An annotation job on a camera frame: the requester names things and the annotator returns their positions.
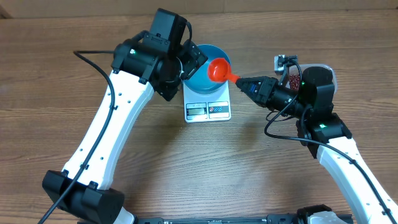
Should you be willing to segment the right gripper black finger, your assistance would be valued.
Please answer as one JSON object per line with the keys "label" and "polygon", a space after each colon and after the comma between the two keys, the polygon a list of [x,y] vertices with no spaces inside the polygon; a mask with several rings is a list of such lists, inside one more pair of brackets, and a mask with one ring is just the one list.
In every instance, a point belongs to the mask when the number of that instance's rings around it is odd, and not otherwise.
{"label": "right gripper black finger", "polygon": [[236,86],[240,90],[258,90],[264,81],[264,77],[239,78]]}
{"label": "right gripper black finger", "polygon": [[258,93],[256,90],[249,90],[249,89],[240,89],[241,92],[243,92],[250,100],[253,102],[257,102],[257,96]]}

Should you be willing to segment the red measuring scoop blue handle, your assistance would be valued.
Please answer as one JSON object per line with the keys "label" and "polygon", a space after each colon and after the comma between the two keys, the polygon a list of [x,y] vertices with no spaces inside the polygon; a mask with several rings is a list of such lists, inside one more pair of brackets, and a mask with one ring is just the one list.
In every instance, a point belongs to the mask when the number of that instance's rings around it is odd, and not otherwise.
{"label": "red measuring scoop blue handle", "polygon": [[208,77],[213,82],[222,83],[230,81],[235,85],[237,79],[241,78],[232,72],[231,65],[225,58],[216,58],[210,62]]}

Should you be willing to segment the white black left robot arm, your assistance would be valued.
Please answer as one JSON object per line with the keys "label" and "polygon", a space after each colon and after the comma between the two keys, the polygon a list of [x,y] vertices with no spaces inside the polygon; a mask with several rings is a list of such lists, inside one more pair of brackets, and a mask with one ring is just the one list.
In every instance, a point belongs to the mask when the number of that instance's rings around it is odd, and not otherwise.
{"label": "white black left robot arm", "polygon": [[98,111],[75,153],[60,171],[47,171],[42,187],[61,209],[84,223],[136,223],[125,196],[112,188],[120,153],[142,109],[155,93],[170,101],[184,80],[206,62],[186,18],[158,9],[143,30],[111,51],[111,73]]}

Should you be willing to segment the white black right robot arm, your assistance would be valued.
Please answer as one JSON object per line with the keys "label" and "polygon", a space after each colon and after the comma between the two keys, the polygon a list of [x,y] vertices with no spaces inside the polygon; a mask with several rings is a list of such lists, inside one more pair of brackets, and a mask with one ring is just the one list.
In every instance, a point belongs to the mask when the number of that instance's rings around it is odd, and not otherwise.
{"label": "white black right robot arm", "polygon": [[388,196],[361,157],[351,131],[333,112],[335,74],[310,65],[291,90],[275,78],[239,78],[236,86],[255,104],[278,115],[297,118],[296,141],[332,176],[358,223],[397,223],[397,204]]}

